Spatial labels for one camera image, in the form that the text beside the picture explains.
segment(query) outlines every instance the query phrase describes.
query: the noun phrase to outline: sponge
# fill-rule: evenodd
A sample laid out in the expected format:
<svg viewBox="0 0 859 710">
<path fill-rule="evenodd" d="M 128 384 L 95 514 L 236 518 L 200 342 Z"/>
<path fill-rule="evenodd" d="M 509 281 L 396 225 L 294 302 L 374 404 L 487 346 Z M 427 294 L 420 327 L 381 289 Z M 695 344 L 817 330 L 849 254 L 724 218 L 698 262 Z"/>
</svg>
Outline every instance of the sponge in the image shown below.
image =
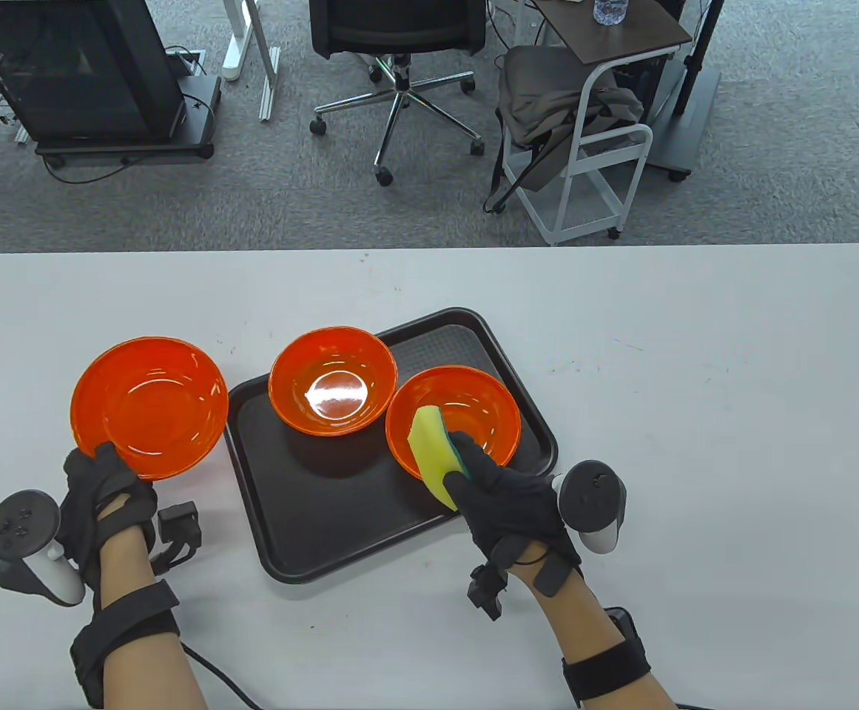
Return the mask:
<svg viewBox="0 0 859 710">
<path fill-rule="evenodd" d="M 459 458 L 459 452 L 449 440 L 442 410 L 433 406 L 416 409 L 413 426 L 406 440 L 413 452 L 413 459 L 416 459 L 416 468 L 420 471 L 422 483 L 429 488 L 429 493 L 436 496 L 443 506 L 458 510 L 459 507 L 443 486 L 442 480 L 446 473 L 453 471 L 466 477 L 469 474 Z"/>
</svg>

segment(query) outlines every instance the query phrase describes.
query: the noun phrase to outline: hand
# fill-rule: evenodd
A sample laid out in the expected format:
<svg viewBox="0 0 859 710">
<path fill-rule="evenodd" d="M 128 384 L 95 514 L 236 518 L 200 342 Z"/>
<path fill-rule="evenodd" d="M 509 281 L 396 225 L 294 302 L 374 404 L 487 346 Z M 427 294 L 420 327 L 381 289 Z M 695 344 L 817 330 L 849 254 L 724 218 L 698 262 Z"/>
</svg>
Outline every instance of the hand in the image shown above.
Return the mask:
<svg viewBox="0 0 859 710">
<path fill-rule="evenodd" d="M 533 545 L 511 572 L 525 581 L 533 579 L 540 569 L 526 562 L 543 558 L 548 550 L 561 555 L 572 567 L 581 564 L 557 510 L 557 494 L 548 481 L 498 466 L 467 433 L 452 433 L 450 440 L 469 477 L 449 473 L 442 484 L 462 511 L 472 539 L 486 558 L 491 558 L 491 550 L 501 538 L 521 535 Z"/>
<path fill-rule="evenodd" d="M 156 493 L 136 477 L 110 443 L 98 447 L 94 459 L 72 450 L 64 461 L 64 472 L 67 496 L 61 503 L 56 538 L 64 547 L 64 557 L 77 564 L 81 578 L 96 590 L 100 582 L 98 552 L 112 534 L 141 525 L 147 546 L 152 546 Z"/>
</svg>

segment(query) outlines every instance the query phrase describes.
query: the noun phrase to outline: office chair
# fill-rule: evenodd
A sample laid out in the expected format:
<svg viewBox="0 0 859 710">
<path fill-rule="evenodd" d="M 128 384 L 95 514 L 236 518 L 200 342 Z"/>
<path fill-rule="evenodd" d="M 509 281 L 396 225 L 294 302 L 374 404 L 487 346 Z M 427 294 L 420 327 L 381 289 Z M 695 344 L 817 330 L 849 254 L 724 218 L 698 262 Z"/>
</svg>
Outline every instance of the office chair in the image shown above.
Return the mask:
<svg viewBox="0 0 859 710">
<path fill-rule="evenodd" d="M 345 98 L 314 109 L 311 133 L 327 132 L 325 114 L 334 111 L 392 101 L 379 151 L 373 160 L 373 173 L 381 186 L 393 182 L 392 173 L 383 165 L 389 139 L 400 109 L 416 104 L 438 116 L 472 139 L 470 153 L 484 155 L 481 135 L 439 106 L 427 101 L 423 91 L 459 82 L 464 94 L 474 91 L 473 72 L 449 77 L 409 81 L 410 55 L 440 50 L 467 50 L 474 54 L 485 47 L 486 0 L 310 0 L 311 43 L 321 57 L 335 52 L 355 52 L 374 57 L 380 74 L 393 82 L 391 89 Z"/>
</svg>

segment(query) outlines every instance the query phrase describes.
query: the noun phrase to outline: plastic bowl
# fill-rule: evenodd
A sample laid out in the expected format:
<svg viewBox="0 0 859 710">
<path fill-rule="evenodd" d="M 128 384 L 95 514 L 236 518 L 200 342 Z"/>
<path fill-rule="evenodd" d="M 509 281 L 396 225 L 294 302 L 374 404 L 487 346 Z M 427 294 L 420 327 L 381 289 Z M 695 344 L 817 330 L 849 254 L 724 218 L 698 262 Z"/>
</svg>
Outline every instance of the plastic bowl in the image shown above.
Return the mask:
<svg viewBox="0 0 859 710">
<path fill-rule="evenodd" d="M 115 345 L 81 375 L 71 398 L 71 430 L 94 456 L 112 441 L 147 481 L 192 469 L 212 452 L 229 415 L 218 366 L 195 345 L 137 338 Z"/>
<path fill-rule="evenodd" d="M 416 409 L 436 405 L 450 432 L 466 432 L 499 466 L 521 443 L 521 411 L 511 392 L 493 376 L 474 368 L 447 365 L 420 372 L 400 388 L 386 412 L 386 442 L 407 473 L 422 480 L 409 449 Z"/>
<path fill-rule="evenodd" d="M 298 432 L 344 436 L 386 412 L 398 379 L 396 359 L 375 335 L 359 328 L 322 328 L 277 356 L 268 396 L 277 415 Z"/>
</svg>

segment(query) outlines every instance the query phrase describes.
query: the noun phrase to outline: black tray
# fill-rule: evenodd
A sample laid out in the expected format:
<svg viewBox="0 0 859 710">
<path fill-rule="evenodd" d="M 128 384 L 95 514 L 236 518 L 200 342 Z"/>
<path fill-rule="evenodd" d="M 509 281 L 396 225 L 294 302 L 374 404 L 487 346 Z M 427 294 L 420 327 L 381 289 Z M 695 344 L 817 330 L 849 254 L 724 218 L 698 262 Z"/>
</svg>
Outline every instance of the black tray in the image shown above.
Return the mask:
<svg viewBox="0 0 859 710">
<path fill-rule="evenodd" d="M 521 409 L 521 444 L 511 467 L 545 476 L 557 441 L 494 335 L 476 312 L 447 308 L 379 334 L 400 385 L 438 365 L 470 365 L 504 382 Z M 278 418 L 268 376 L 229 393 L 226 442 L 261 565 L 301 584 L 456 516 L 389 453 L 385 417 L 336 439 L 307 436 Z"/>
</svg>

